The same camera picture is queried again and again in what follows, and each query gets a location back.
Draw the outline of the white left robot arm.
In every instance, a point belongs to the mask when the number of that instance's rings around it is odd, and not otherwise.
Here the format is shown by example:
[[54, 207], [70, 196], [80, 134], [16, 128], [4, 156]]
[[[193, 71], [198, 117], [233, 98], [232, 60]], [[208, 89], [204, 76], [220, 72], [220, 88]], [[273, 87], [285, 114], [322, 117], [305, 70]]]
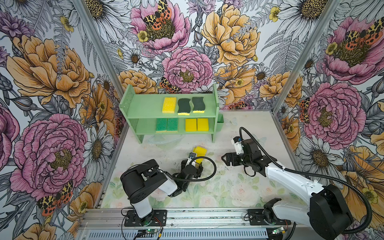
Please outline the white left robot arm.
[[176, 197], [185, 192], [192, 180], [198, 180], [203, 166], [191, 160], [182, 161], [181, 171], [169, 175], [160, 170], [152, 159], [127, 169], [120, 177], [123, 189], [131, 206], [140, 220], [151, 219], [154, 215], [149, 196], [160, 190], [168, 197]]

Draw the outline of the small yellow sponge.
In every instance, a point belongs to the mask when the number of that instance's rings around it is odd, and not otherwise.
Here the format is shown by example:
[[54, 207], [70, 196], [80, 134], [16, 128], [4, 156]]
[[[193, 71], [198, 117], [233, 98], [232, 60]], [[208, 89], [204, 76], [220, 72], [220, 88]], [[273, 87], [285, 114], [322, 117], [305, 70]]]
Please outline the small yellow sponge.
[[197, 131], [197, 119], [186, 119], [185, 120], [185, 131], [196, 132]]

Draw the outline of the dark green scrub sponge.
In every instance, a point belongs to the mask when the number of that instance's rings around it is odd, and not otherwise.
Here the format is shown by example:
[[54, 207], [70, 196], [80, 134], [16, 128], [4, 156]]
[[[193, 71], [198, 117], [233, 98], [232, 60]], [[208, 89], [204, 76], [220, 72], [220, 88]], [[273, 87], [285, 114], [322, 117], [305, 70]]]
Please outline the dark green scrub sponge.
[[193, 103], [193, 113], [194, 114], [203, 114], [206, 109], [203, 97], [192, 97]]

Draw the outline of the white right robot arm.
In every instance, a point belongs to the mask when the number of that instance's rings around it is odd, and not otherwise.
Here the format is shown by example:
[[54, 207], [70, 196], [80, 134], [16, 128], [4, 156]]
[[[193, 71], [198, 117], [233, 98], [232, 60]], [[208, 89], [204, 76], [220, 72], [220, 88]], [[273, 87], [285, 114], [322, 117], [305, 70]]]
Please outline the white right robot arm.
[[231, 142], [235, 151], [222, 156], [227, 166], [250, 167], [256, 174], [278, 182], [305, 202], [300, 206], [274, 198], [264, 205], [262, 214], [256, 219], [260, 218], [269, 225], [284, 221], [302, 224], [311, 227], [325, 240], [336, 239], [353, 223], [352, 214], [337, 187], [324, 186], [289, 172], [274, 157], [263, 154], [252, 139], [235, 137]]

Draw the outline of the light green scrub sponge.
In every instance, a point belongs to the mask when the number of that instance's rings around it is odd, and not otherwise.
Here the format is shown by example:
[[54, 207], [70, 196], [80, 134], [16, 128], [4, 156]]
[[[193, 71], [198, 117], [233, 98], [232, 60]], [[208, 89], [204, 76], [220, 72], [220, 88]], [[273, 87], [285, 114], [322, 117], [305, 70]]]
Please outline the light green scrub sponge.
[[177, 118], [171, 118], [167, 121], [167, 132], [178, 132], [179, 120]]

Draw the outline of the large yellow sponge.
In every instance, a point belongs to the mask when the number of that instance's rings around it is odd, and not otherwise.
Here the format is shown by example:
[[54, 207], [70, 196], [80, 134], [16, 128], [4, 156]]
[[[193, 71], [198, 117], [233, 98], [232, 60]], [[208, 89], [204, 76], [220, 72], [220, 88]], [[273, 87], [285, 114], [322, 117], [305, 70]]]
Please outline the large yellow sponge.
[[[193, 152], [196, 153], [197, 157], [202, 157], [202, 156], [206, 156], [206, 153], [207, 153], [207, 149], [203, 148], [203, 147], [200, 147], [200, 146], [197, 146], [193, 149]], [[197, 159], [196, 160], [196, 163], [197, 164], [201, 164], [203, 162], [204, 159], [200, 158], [200, 159]]]
[[176, 103], [177, 103], [176, 97], [165, 97], [163, 102], [162, 113], [174, 114], [176, 109]]

